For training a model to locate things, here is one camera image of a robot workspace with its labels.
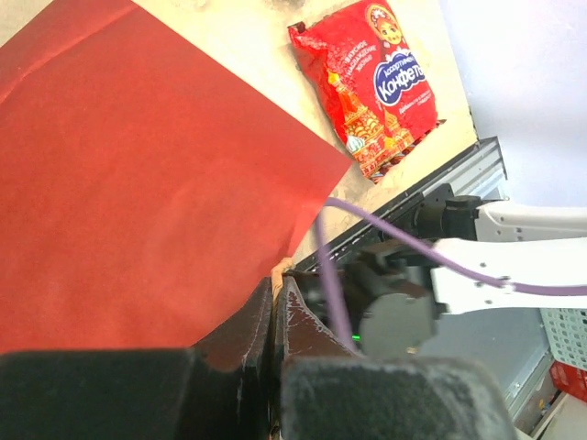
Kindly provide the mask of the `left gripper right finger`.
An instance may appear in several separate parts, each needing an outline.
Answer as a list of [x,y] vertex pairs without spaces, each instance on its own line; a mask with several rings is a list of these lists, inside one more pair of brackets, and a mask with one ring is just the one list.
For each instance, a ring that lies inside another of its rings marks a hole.
[[283,439],[514,439],[488,372],[462,359],[349,351],[284,277],[277,305]]

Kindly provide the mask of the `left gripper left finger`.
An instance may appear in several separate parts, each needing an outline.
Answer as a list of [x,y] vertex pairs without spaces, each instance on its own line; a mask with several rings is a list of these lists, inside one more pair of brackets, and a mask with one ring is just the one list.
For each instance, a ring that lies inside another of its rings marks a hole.
[[1,358],[4,439],[265,439],[271,281],[193,346]]

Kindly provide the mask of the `red brown paper bag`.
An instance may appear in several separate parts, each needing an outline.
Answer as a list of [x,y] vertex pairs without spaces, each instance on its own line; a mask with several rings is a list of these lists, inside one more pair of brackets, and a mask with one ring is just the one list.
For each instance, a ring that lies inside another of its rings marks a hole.
[[188,347],[292,254],[349,159],[130,1],[1,49],[1,349]]

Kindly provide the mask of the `red candy snack bag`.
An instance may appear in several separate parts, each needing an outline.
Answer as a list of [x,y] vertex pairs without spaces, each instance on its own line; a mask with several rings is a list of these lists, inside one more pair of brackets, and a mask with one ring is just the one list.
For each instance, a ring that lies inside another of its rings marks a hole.
[[362,175],[379,181],[441,121],[392,9],[359,1],[288,28],[294,56]]

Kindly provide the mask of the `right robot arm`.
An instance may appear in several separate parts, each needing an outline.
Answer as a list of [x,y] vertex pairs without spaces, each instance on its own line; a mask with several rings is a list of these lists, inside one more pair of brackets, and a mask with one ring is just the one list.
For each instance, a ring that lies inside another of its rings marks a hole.
[[331,200],[392,240],[365,256],[378,269],[428,276],[448,314],[586,306],[586,211],[458,197],[440,206],[432,243]]

